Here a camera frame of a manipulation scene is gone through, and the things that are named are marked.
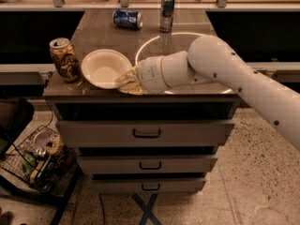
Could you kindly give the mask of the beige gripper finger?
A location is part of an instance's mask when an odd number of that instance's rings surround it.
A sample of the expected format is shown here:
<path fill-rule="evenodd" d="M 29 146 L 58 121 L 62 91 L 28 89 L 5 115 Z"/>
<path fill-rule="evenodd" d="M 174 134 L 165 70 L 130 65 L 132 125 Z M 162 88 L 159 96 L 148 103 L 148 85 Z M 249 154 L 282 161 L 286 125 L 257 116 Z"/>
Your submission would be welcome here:
<path fill-rule="evenodd" d="M 119 91 L 131 95 L 145 95 L 146 91 L 136 83 L 128 83 L 118 88 Z"/>
<path fill-rule="evenodd" d="M 135 66 L 126 71 L 123 75 L 119 76 L 115 83 L 118 87 L 125 86 L 128 84 L 137 83 L 139 81 L 138 79 L 138 71 L 139 67 Z"/>

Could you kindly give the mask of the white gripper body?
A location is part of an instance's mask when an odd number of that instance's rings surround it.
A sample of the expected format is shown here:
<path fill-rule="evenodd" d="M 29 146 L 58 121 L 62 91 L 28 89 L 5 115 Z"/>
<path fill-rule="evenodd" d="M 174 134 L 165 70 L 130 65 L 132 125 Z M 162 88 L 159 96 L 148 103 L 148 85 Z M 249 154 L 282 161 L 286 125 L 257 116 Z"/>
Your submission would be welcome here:
<path fill-rule="evenodd" d="M 138 63 L 138 78 L 144 90 L 150 94 L 161 94 L 169 89 L 162 70 L 162 56 L 148 57 Z"/>

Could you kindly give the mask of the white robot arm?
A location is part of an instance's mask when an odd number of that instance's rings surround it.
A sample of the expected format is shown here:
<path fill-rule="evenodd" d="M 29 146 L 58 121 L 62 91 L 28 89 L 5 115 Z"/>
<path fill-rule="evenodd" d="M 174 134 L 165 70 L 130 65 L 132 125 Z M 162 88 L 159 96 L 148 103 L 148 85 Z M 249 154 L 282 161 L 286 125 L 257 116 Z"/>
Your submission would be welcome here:
<path fill-rule="evenodd" d="M 148 94 L 210 82 L 230 88 L 300 149 L 300 94 L 247 65 L 219 37 L 197 37 L 186 51 L 148 57 L 116 79 L 123 92 Z"/>

